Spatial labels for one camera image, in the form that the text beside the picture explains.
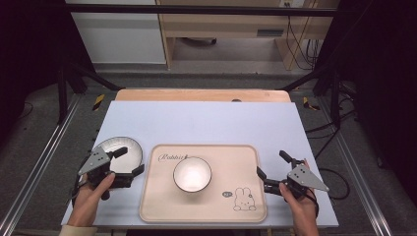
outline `black cable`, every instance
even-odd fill
[[[344,89],[341,89],[339,92],[344,98],[349,98],[352,102],[355,100],[355,94],[352,94],[352,92],[349,92]]]
[[[344,200],[347,197],[349,197],[349,195],[350,195],[350,186],[349,186],[349,183],[347,182],[346,178],[344,178],[341,174],[339,174],[338,172],[336,172],[334,170],[331,170],[331,169],[319,168],[319,170],[331,172],[331,173],[337,175],[338,177],[340,177],[340,179],[344,182],[344,185],[346,186],[346,193],[344,195],[342,195],[341,197],[335,197],[335,196],[328,195],[331,199],[334,199],[334,200]]]
[[[352,98],[350,98],[350,97],[345,97],[345,98],[343,98],[339,103],[338,103],[338,105],[340,106],[340,104],[341,103],[343,103],[343,101],[346,101],[346,100],[350,100],[350,101],[352,101]]]
[[[293,89],[296,89],[300,86],[302,86],[303,84],[309,82],[312,79],[316,79],[320,76],[322,76],[324,73],[328,72],[328,68],[332,68],[335,65],[337,65],[337,63],[339,63],[339,59],[340,59],[340,55],[342,55],[343,53],[345,53],[343,50],[346,48],[344,46],[344,44],[346,43],[346,41],[348,40],[352,40],[351,37],[352,35],[354,35],[354,32],[357,30],[357,26],[359,25],[359,23],[361,22],[362,18],[364,17],[364,15],[368,12],[368,10],[370,9],[371,5],[373,4],[374,0],[370,0],[368,5],[366,6],[365,10],[362,11],[361,15],[359,16],[359,18],[355,21],[355,23],[349,28],[349,30],[347,31],[347,33],[344,34],[344,36],[340,39],[339,43],[335,46],[334,50],[332,51],[332,53],[329,55],[329,57],[327,58],[327,60],[325,61],[325,63],[320,67],[320,68],[316,68],[313,72],[311,72],[310,74],[304,76],[303,78],[299,79],[296,82],[291,83],[288,86],[282,87],[282,88],[276,88],[275,90],[286,90],[286,91],[291,91]]]
[[[356,91],[352,90],[351,88],[347,87],[346,85],[344,85],[343,83],[340,83],[341,87],[339,92],[345,95],[348,95],[351,100],[353,101],[354,98],[356,97]]]
[[[289,52],[291,52],[292,58],[294,58],[295,64],[297,64],[298,68],[300,68],[302,70],[310,71],[310,69],[303,68],[303,67],[300,66],[300,64],[298,64],[297,58],[295,57],[294,53],[291,50],[291,46],[289,45],[289,42],[288,42],[288,32],[289,32],[290,24],[291,23],[290,23],[290,20],[289,20],[289,17],[288,17],[288,25],[287,25],[286,38],[285,38],[285,42],[287,44],[288,50],[289,50]]]
[[[317,216],[319,216],[319,211],[320,211],[319,203],[317,202],[316,195],[314,194],[314,192],[310,188],[308,188],[308,190],[312,193],[313,198],[310,197],[308,194],[301,192],[297,188],[293,188],[291,185],[287,185],[287,187],[289,187],[289,189],[291,191],[295,191],[298,194],[302,195],[303,197],[306,197],[307,199],[311,200],[314,203],[314,205],[316,206],[316,218],[317,218]]]
[[[328,139],[328,141],[323,145],[323,147],[317,152],[317,154],[314,156],[314,159],[319,158],[319,155],[325,150],[325,148],[330,144],[330,141],[336,136],[337,132],[340,130],[340,128],[337,128],[337,130],[333,133],[333,135]]]
[[[30,106],[30,110],[26,114],[20,116],[18,118],[18,120],[23,119],[23,118],[29,116],[29,114],[31,114],[31,112],[33,111],[33,104],[31,104],[30,102],[26,102],[26,101],[25,101],[25,104],[28,104]]]
[[[356,110],[353,109],[353,110],[351,110],[351,111],[349,111],[349,112],[347,112],[345,114],[342,114],[342,115],[340,115],[340,119],[342,120],[342,119],[344,119],[345,117],[347,117],[348,115],[350,115],[350,114],[352,114],[354,112],[356,112]],[[311,129],[311,130],[307,130],[305,132],[306,132],[306,134],[313,133],[313,132],[316,132],[316,131],[319,131],[319,130],[323,130],[323,129],[325,129],[325,128],[333,125],[333,124],[334,124],[334,121],[332,121],[330,123],[327,123],[327,124],[325,124],[323,126],[320,126],[320,127],[317,127],[317,128]]]
[[[310,65],[312,66],[312,70],[314,70],[317,60],[319,59],[318,57],[318,50],[319,50],[319,40],[315,39],[314,40],[314,45],[312,46],[312,50],[313,50],[313,56],[309,55],[309,51],[310,51],[310,43],[312,42],[312,39],[309,39],[307,41],[307,47],[306,47],[306,57],[308,62],[310,63]]]
[[[300,53],[301,53],[301,55],[303,56],[303,59],[307,62],[307,64],[309,64],[309,65],[310,65],[310,63],[308,62],[308,60],[307,60],[306,56],[305,56],[305,55],[304,55],[304,53],[303,53],[303,49],[301,49],[300,42],[297,40],[297,37],[295,36],[294,30],[292,29],[292,26],[291,26],[291,20],[290,20],[290,19],[291,19],[291,18],[290,18],[290,16],[288,16],[288,27],[289,27],[289,29],[291,30],[291,33],[292,33],[292,36],[294,37],[295,42],[297,43],[297,47],[298,47],[298,49],[300,49]],[[307,22],[306,22],[306,24],[304,25],[304,28],[303,28],[303,31],[301,32],[301,35],[303,35],[303,34],[304,34],[304,30],[306,29]]]
[[[306,23],[304,24],[303,31],[301,32],[301,35],[303,35],[303,34],[304,34],[304,31],[305,31],[305,30],[306,30],[306,28],[307,28],[307,23],[309,22],[309,20],[310,20],[310,17],[307,17],[307,21],[306,21]],[[295,54],[292,52],[291,47],[289,46],[289,42],[288,42],[288,30],[291,30],[292,36],[294,37],[294,40],[295,40],[295,42],[297,43],[297,47],[298,47],[298,49],[300,49],[301,55],[303,56],[303,58],[304,58],[304,60],[307,62],[307,64],[309,64],[309,66],[311,66],[311,67],[312,67],[311,69],[302,68],[302,67],[298,64],[297,58],[295,57]],[[297,66],[298,66],[300,69],[302,69],[302,70],[313,70],[314,65],[313,65],[313,64],[311,64],[311,63],[310,63],[310,61],[309,61],[309,60],[306,58],[306,56],[304,55],[304,53],[303,53],[303,49],[301,48],[301,45],[300,45],[300,42],[297,40],[297,37],[295,36],[294,30],[292,29],[292,26],[291,26],[291,18],[290,18],[290,16],[288,16],[288,26],[287,26],[287,31],[286,31],[286,39],[285,39],[285,40],[286,40],[286,43],[287,43],[287,46],[288,46],[288,50],[291,52],[292,57],[294,58],[294,61],[295,61],[295,63],[297,64]]]
[[[307,194],[304,194],[304,197],[306,197],[307,199],[311,200],[314,203],[314,205],[316,206],[316,218],[317,218],[317,216],[319,216],[319,211],[320,211],[319,203],[317,203],[317,197],[314,194],[313,190],[311,190],[310,188],[308,190],[310,191],[310,193],[312,193],[312,195],[314,196],[314,198],[310,197]]]
[[[307,139],[309,139],[309,140],[319,140],[319,139],[324,139],[324,138],[330,137],[330,136],[332,136],[333,134],[334,134],[334,132],[333,132],[333,133],[330,133],[330,134],[328,134],[328,135],[324,135],[324,136],[318,136],[318,137],[307,137]]]

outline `gray floor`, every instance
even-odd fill
[[[285,71],[271,39],[219,39],[216,45],[184,39],[177,41],[175,51],[173,67],[169,71],[153,66],[142,66],[140,73],[107,68],[100,75],[127,88],[277,89],[308,73],[302,69]],[[301,62],[302,58],[299,61],[300,65],[307,67]],[[16,225],[16,235],[54,235],[60,229],[74,173],[81,159],[88,155],[106,109],[116,94],[90,79],[86,82],[89,90],[84,95],[76,95],[80,100],[78,109]],[[328,98],[313,97],[313,84],[307,83],[290,93],[306,130],[328,122],[324,112]],[[105,98],[100,108],[92,111],[96,97],[102,93]],[[319,105],[321,110],[305,108],[304,97],[309,99],[311,105]],[[32,112],[16,123],[9,142],[0,149],[0,177],[7,180],[0,189],[1,218],[6,216],[56,128],[57,98],[56,85],[32,93],[27,99],[33,106]],[[350,101],[341,103],[341,107],[341,113],[354,108]],[[328,140],[314,138],[329,133],[331,129],[308,135],[313,153],[318,153]],[[321,233],[378,235],[372,217],[364,207],[366,202],[346,168],[345,150],[340,147],[340,141],[347,144],[392,235],[417,235],[416,206],[404,194],[394,174],[378,167],[375,153],[354,115],[343,120],[337,137],[317,159],[319,167],[337,171],[348,180],[351,188],[348,198],[333,201],[340,226],[322,229]],[[344,194],[346,188],[339,178],[328,172],[322,172],[322,175],[331,188],[331,195]],[[109,230],[102,229],[100,232],[109,233]],[[272,232],[274,235],[290,235],[289,229],[273,229]]]

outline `white tabletop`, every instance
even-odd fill
[[[113,137],[136,140],[147,165],[151,150],[161,144],[250,145],[259,155],[260,167],[269,179],[282,180],[291,170],[279,155],[285,150],[297,159],[306,158],[311,170],[320,173],[297,108],[291,102],[216,101],[112,101],[94,146]],[[147,223],[139,216],[146,173],[131,188],[111,192],[100,201],[94,225],[112,228],[276,228],[291,227],[288,204],[280,196],[266,194],[268,213],[259,223]],[[316,191],[319,227],[338,222],[328,194]],[[62,223],[68,221],[68,206]]]

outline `finger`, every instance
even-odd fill
[[[313,199],[315,198],[314,196],[314,189],[313,188],[309,188],[309,190],[307,191],[306,195],[312,197]]]
[[[281,192],[281,195],[286,199],[286,201],[291,205],[294,206],[298,202],[292,195],[291,191],[288,190],[288,188],[285,186],[284,183],[279,183],[279,191]]]
[[[79,188],[80,188],[80,190],[82,190],[82,189],[91,189],[91,185],[90,185],[90,183],[89,183],[89,176],[87,175],[87,174],[84,174],[82,177],[81,177],[81,181],[80,181],[81,183],[83,183]]]
[[[107,175],[101,183],[95,188],[94,192],[92,192],[92,196],[99,199],[101,195],[110,188],[111,184],[114,181],[114,178],[116,175],[112,172],[109,175]]]
[[[310,169],[309,162],[307,161],[307,159],[306,159],[306,158],[304,158],[304,165],[306,165],[306,166],[307,166],[307,168],[309,168],[309,169]]]

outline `cable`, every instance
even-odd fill
[[[285,3],[285,4],[284,4],[284,6],[285,6],[286,8],[289,8],[289,7],[290,7],[290,5],[289,5],[289,4],[287,4],[287,3]],[[303,34],[304,34],[304,32],[305,32],[305,30],[306,30],[306,28],[307,28],[307,23],[309,22],[309,20],[310,20],[310,17],[307,17],[307,21],[306,21],[306,23],[304,24],[303,30],[302,30],[302,32],[301,32],[301,35],[303,35]],[[295,54],[292,52],[291,47],[290,47],[289,42],[288,42],[288,32],[289,32],[290,30],[291,30],[292,36],[293,36],[293,37],[294,37],[294,39],[295,39],[295,42],[297,43],[297,48],[296,48],[296,50],[295,50],[295,51],[297,51],[297,49],[300,49],[301,55],[303,56],[304,60],[307,62],[307,64],[309,64],[309,66],[311,66],[311,68],[310,68],[310,69],[302,68],[302,67],[298,64],[297,58],[295,57]],[[285,41],[286,41],[286,44],[287,44],[287,46],[288,46],[288,50],[291,52],[291,55],[292,55],[292,57],[293,57],[293,59],[294,59],[295,63],[297,64],[298,68],[300,68],[300,69],[302,69],[302,70],[308,70],[308,71],[313,70],[314,65],[313,65],[313,64],[311,64],[311,63],[310,63],[310,61],[309,61],[309,60],[306,58],[306,56],[304,55],[303,50],[302,50],[301,45],[300,45],[300,42],[297,40],[297,37],[295,36],[295,33],[294,33],[293,29],[292,29],[292,26],[291,26],[291,18],[290,18],[290,16],[288,16],[288,25],[287,25],[287,31],[286,31],[286,38],[285,38]]]
[[[30,102],[26,102],[26,101],[25,101],[25,104],[28,104],[30,106],[30,110],[26,114],[20,116],[18,118],[18,120],[23,119],[23,118],[29,116],[29,114],[31,114],[31,112],[33,111],[33,104],[31,104]]]
[[[353,109],[353,110],[351,110],[351,111],[349,111],[349,112],[347,112],[345,114],[340,115],[340,120],[343,120],[345,117],[347,117],[348,115],[350,115],[350,114],[352,114],[354,112],[356,112],[355,109]],[[319,131],[319,130],[323,130],[323,129],[325,129],[325,128],[333,125],[333,124],[334,124],[334,121],[332,121],[330,123],[327,123],[327,124],[325,124],[323,126],[320,126],[320,127],[317,127],[317,128],[311,129],[311,130],[307,130],[305,132],[306,132],[306,134],[313,133],[313,132],[316,132],[316,131]]]
[[[343,98],[339,103],[338,103],[338,105],[340,106],[340,104],[341,103],[343,103],[343,101],[345,101],[345,100],[350,100],[350,101],[352,101],[352,98],[350,98],[350,97],[345,97],[345,98]]]
[[[319,211],[320,211],[319,203],[317,202],[317,197],[316,197],[316,195],[314,194],[314,192],[313,192],[310,188],[308,188],[308,190],[312,193],[313,198],[312,198],[311,196],[309,196],[308,194],[301,192],[301,191],[300,191],[300,190],[298,190],[297,188],[293,188],[291,185],[287,185],[287,187],[288,187],[291,191],[295,191],[295,192],[297,192],[298,194],[302,195],[303,197],[306,197],[307,199],[311,200],[311,201],[314,203],[314,205],[316,206],[316,218],[317,218],[317,216],[319,216]]]
[[[348,87],[344,83],[340,82],[340,93],[347,95],[350,97],[350,99],[353,101],[354,97],[356,96],[356,91],[352,88]]]
[[[344,195],[342,195],[341,197],[335,197],[335,196],[328,195],[331,199],[334,199],[334,200],[344,200],[347,197],[349,197],[349,195],[350,195],[350,187],[349,187],[349,183],[347,182],[346,178],[344,178],[341,174],[339,174],[336,171],[331,170],[331,169],[319,168],[319,170],[331,172],[331,173],[337,175],[338,177],[340,177],[340,179],[344,182],[344,185],[346,186],[346,193]]]
[[[319,59],[318,57],[318,50],[319,50],[319,40],[315,39],[314,40],[314,45],[312,46],[313,48],[313,56],[309,55],[309,51],[310,51],[310,43],[312,42],[312,39],[309,39],[307,41],[307,47],[306,47],[306,57],[308,62],[310,63],[310,65],[312,66],[312,70],[314,70],[317,60]]]
[[[328,135],[324,135],[324,136],[318,136],[318,137],[307,137],[307,139],[309,139],[309,140],[319,140],[319,139],[323,139],[323,138],[330,137],[330,136],[332,136],[333,134],[334,134],[334,132],[333,132],[333,133],[331,133],[331,134],[328,134]]]
[[[319,158],[319,155],[325,150],[325,148],[330,144],[330,141],[336,136],[337,132],[340,130],[340,128],[337,128],[337,130],[333,133],[333,135],[328,139],[328,141],[323,145],[323,147],[317,152],[317,154],[314,156],[314,159]]]
[[[368,12],[371,5],[374,3],[374,0],[370,0],[368,5],[365,7],[364,11],[360,14],[359,18],[353,23],[353,25],[349,28],[348,32],[339,40],[339,43],[336,45],[328,59],[326,60],[325,64],[322,66],[325,67],[331,67],[333,65],[336,65],[339,62],[340,57],[337,57],[337,54],[343,53],[343,42],[350,39],[351,35],[354,34],[353,32],[356,30],[357,26],[361,22],[362,18],[365,16],[365,13]]]
[[[289,50],[289,52],[291,52],[292,58],[294,59],[295,64],[297,64],[298,68],[300,68],[302,70],[310,71],[310,69],[303,68],[303,67],[300,66],[300,64],[298,64],[297,58],[295,57],[294,53],[291,50],[291,47],[290,47],[289,42],[288,42],[288,32],[289,32],[290,24],[291,23],[290,23],[290,20],[289,20],[289,17],[288,17],[288,25],[287,25],[286,38],[285,38],[286,44],[288,46],[288,50]]]
[[[349,91],[346,91],[346,90],[343,90],[343,89],[341,89],[339,92],[344,98],[349,98],[352,102],[354,102],[354,100],[355,100],[354,97],[355,97],[356,94],[353,94],[352,92],[349,92]]]

